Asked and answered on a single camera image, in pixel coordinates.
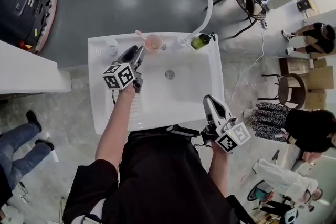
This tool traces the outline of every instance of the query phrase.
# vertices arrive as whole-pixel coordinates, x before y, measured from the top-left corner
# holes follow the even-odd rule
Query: faucet
[[[196,36],[199,32],[201,32],[209,23],[210,18],[211,18],[211,14],[212,14],[212,0],[208,0],[208,10],[206,12],[206,16],[205,19],[203,21],[203,23],[199,26],[198,29],[196,29],[195,31],[193,31],[190,35],[188,35],[185,39],[182,39],[182,43],[188,43],[188,40],[191,39],[192,37]]]

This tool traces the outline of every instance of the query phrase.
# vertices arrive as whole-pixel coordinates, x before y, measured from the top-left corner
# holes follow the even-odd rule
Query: white cube
[[[234,125],[231,129],[216,139],[217,145],[223,150],[230,153],[237,146],[243,145],[251,138],[245,124],[243,122]]]
[[[109,66],[103,73],[104,81],[111,90],[122,90],[134,79],[134,73],[129,63],[119,63]]]

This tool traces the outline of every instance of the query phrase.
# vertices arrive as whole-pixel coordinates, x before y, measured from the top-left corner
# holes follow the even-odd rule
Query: black and white skirt
[[[277,134],[283,134],[286,117],[290,108],[282,105],[275,105],[267,102],[262,102],[256,105],[257,109],[253,109],[255,114],[251,117],[251,128],[256,131],[255,136],[286,142],[284,137],[275,138]]]

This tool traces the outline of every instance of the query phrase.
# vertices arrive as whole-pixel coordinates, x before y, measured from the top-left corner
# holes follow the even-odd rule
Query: white sink
[[[134,98],[129,131],[146,130],[205,119],[203,97],[207,94],[224,101],[224,86],[218,43],[211,41],[198,51],[176,44],[189,33],[143,33],[160,35],[167,45],[157,55],[146,54],[138,71],[142,73],[141,93]],[[118,44],[118,54],[109,53]],[[114,60],[133,45],[143,41],[136,34],[88,39],[89,80],[92,114],[97,134],[102,134],[113,110],[111,90],[102,74]]]

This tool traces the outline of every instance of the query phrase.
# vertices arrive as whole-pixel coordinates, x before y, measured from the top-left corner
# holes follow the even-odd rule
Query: blue jeans
[[[26,123],[4,133],[0,138],[0,165],[12,190],[51,151],[46,143],[38,143],[22,159],[13,161],[14,153],[38,133],[39,129],[35,124]]]

